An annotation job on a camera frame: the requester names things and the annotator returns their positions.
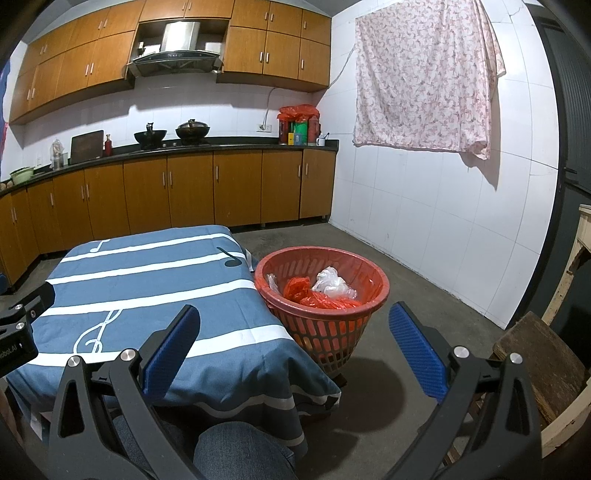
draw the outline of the black countertop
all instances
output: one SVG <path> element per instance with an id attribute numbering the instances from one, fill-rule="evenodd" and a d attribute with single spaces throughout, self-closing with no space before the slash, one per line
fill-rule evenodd
<path id="1" fill-rule="evenodd" d="M 0 191 L 0 197 L 14 192 L 23 187 L 31 186 L 39 181 L 47 180 L 64 173 L 82 170 L 84 168 L 106 165 L 109 163 L 125 162 L 128 160 L 137 160 L 139 158 L 162 157 L 164 155 L 188 154 L 188 153 L 206 153 L 231 150 L 296 150 L 305 149 L 325 150 L 337 152 L 339 150 L 338 140 L 327 140 L 325 147 L 315 147 L 307 145 L 279 145 L 278 138 L 270 137 L 207 137 L 209 144 L 192 145 L 190 147 L 178 146 L 180 140 L 166 140 L 162 142 L 162 148 L 156 150 L 140 150 L 139 144 L 115 147 L 113 155 L 110 157 L 101 157 L 95 160 L 89 160 L 76 165 L 69 165 L 59 170 L 49 170 L 42 173 L 35 173 L 29 181 L 25 181 L 13 187 Z"/>

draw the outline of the jeans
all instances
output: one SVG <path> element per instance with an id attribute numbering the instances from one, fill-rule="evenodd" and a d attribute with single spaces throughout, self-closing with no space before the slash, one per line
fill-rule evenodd
<path id="1" fill-rule="evenodd" d="M 129 460 L 151 472 L 125 419 L 120 416 L 113 423 Z M 297 480 L 294 453 L 241 421 L 221 423 L 203 432 L 193 463 L 207 480 Z"/>

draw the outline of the red plastic bag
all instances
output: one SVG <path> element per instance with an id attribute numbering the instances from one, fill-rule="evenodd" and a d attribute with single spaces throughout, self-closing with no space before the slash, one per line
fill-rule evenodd
<path id="1" fill-rule="evenodd" d="M 285 106 L 279 108 L 279 112 L 279 115 L 277 115 L 279 120 L 302 123 L 307 122 L 313 116 L 320 119 L 320 112 L 318 109 L 314 105 L 309 105 L 307 103 L 297 106 Z"/>
<path id="2" fill-rule="evenodd" d="M 310 279 L 308 277 L 294 277 L 287 282 L 283 289 L 283 296 L 306 307 L 317 309 L 352 309 L 361 307 L 357 300 L 351 300 L 347 297 L 338 297 L 331 299 L 328 295 L 319 291 L 312 291 Z"/>

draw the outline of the range hood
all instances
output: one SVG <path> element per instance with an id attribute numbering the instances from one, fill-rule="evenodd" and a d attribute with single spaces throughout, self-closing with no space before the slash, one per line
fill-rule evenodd
<path id="1" fill-rule="evenodd" d="M 131 73 L 136 77 L 148 77 L 164 73 L 208 73 L 219 70 L 222 67 L 219 53 L 196 49 L 199 26 L 199 22 L 167 24 L 159 51 L 154 51 L 154 46 L 146 47 L 146 53 L 129 64 Z M 144 49 L 143 42 L 139 43 L 138 48 Z"/>

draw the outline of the wooden cabinet door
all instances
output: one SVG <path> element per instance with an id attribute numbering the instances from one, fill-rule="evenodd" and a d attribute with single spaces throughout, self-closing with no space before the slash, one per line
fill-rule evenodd
<path id="1" fill-rule="evenodd" d="M 29 70 L 17 78 L 17 84 L 12 94 L 12 105 L 10 107 L 11 122 L 31 109 L 31 93 L 33 92 L 34 79 L 35 69 Z"/>
<path id="2" fill-rule="evenodd" d="M 300 217 L 301 151 L 262 154 L 261 222 Z"/>
<path id="3" fill-rule="evenodd" d="M 39 247 L 35 238 L 31 209 L 29 208 L 29 198 L 25 189 L 13 193 L 11 197 L 15 224 L 17 226 L 18 242 L 21 246 L 25 267 L 28 268 L 39 256 Z"/>
<path id="4" fill-rule="evenodd" d="M 88 86 L 125 78 L 134 36 L 133 31 L 125 32 L 101 38 L 95 42 L 95 52 L 88 74 Z"/>
<path id="5" fill-rule="evenodd" d="M 129 235 L 129 220 L 125 205 L 123 165 L 87 168 L 86 199 L 95 240 Z"/>
<path id="6" fill-rule="evenodd" d="M 236 0 L 230 25 L 266 30 L 270 7 L 269 0 Z"/>
<path id="7" fill-rule="evenodd" d="M 29 43 L 25 56 L 22 59 L 21 69 L 18 71 L 18 75 L 21 76 L 25 72 L 35 70 L 35 67 L 41 63 L 43 50 L 47 42 L 49 34 L 43 35 L 35 41 Z"/>
<path id="8" fill-rule="evenodd" d="M 173 227 L 215 223 L 213 154 L 168 157 L 168 201 Z"/>
<path id="9" fill-rule="evenodd" d="M 64 53 L 68 49 L 68 43 L 77 22 L 78 19 L 72 20 L 48 33 L 47 43 L 43 48 L 43 61 Z"/>
<path id="10" fill-rule="evenodd" d="M 53 182 L 46 180 L 37 183 L 29 187 L 27 193 L 39 252 L 48 254 L 64 250 L 53 196 Z"/>
<path id="11" fill-rule="evenodd" d="M 146 0 L 139 21 L 183 18 L 189 0 Z"/>
<path id="12" fill-rule="evenodd" d="M 267 32 L 263 73 L 276 77 L 298 78 L 300 38 Z"/>
<path id="13" fill-rule="evenodd" d="M 85 43 L 64 53 L 64 68 L 57 81 L 56 98 L 86 88 L 95 45 L 96 42 Z"/>
<path id="14" fill-rule="evenodd" d="M 216 223 L 261 223 L 262 151 L 214 153 L 213 168 Z"/>
<path id="15" fill-rule="evenodd" d="M 335 152 L 304 150 L 300 218 L 330 215 L 335 162 Z"/>
<path id="16" fill-rule="evenodd" d="M 267 30 L 299 37 L 301 34 L 301 16 L 301 8 L 271 2 Z"/>
<path id="17" fill-rule="evenodd" d="M 170 228 L 166 157 L 123 164 L 131 234 Z"/>
<path id="18" fill-rule="evenodd" d="M 78 18 L 68 42 L 68 49 L 97 40 L 108 13 L 109 9 L 104 8 Z"/>
<path id="19" fill-rule="evenodd" d="M 28 265 L 22 257 L 10 195 L 0 198 L 0 255 L 11 285 L 25 273 Z"/>
<path id="20" fill-rule="evenodd" d="M 64 248 L 69 250 L 92 241 L 90 216 L 86 206 L 84 170 L 55 177 L 53 193 Z"/>
<path id="21" fill-rule="evenodd" d="M 56 97 L 57 81 L 60 76 L 64 55 L 62 53 L 37 65 L 31 99 L 29 100 L 29 110 L 51 102 Z"/>
<path id="22" fill-rule="evenodd" d="M 267 32 L 229 27 L 223 55 L 224 72 L 262 73 Z"/>
<path id="23" fill-rule="evenodd" d="M 135 31 L 144 3 L 145 0 L 135 0 L 112 6 L 100 29 L 99 38 Z"/>
<path id="24" fill-rule="evenodd" d="M 301 37 L 324 45 L 330 45 L 331 19 L 324 15 L 304 10 L 301 17 Z"/>
<path id="25" fill-rule="evenodd" d="M 330 83 L 330 47 L 301 39 L 300 80 L 328 85 Z"/>
<path id="26" fill-rule="evenodd" d="M 188 0 L 185 18 L 230 18 L 234 0 Z"/>

